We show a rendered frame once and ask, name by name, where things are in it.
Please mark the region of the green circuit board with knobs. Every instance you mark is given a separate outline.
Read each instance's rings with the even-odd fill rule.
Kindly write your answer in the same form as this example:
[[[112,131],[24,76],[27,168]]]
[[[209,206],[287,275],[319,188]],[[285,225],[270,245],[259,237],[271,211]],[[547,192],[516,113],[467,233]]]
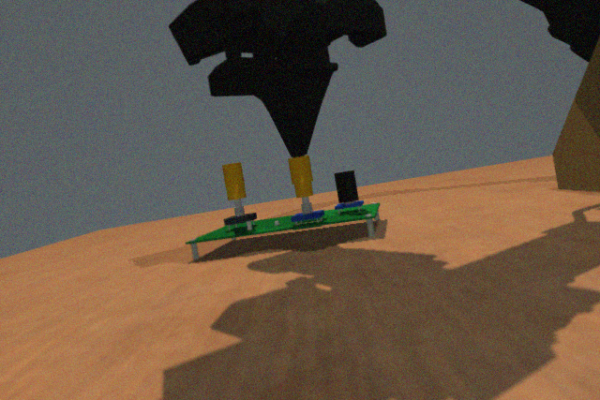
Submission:
[[[241,199],[247,197],[241,162],[223,164],[228,200],[235,202],[235,215],[224,219],[225,227],[185,242],[191,246],[193,260],[199,259],[196,244],[199,242],[228,238],[235,240],[236,237],[241,236],[283,230],[301,230],[364,219],[367,221],[368,237],[375,236],[372,218],[380,220],[378,212],[380,203],[372,202],[363,205],[364,201],[358,199],[354,170],[334,173],[339,202],[335,209],[313,211],[308,198],[308,196],[313,196],[311,184],[313,178],[309,156],[289,157],[288,161],[296,197],[302,198],[302,213],[254,221],[257,214],[245,214],[244,206],[241,203]]]

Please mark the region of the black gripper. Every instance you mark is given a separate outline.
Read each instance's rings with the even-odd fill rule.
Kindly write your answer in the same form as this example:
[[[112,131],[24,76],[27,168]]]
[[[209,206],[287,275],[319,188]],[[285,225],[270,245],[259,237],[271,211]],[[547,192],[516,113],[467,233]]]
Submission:
[[[267,108],[291,157],[304,156],[338,63],[328,45],[342,36],[355,47],[387,37],[376,0],[271,0],[279,31],[259,25],[240,41],[253,57],[226,59],[207,76],[211,96],[255,96]],[[277,58],[277,59],[276,59]]]

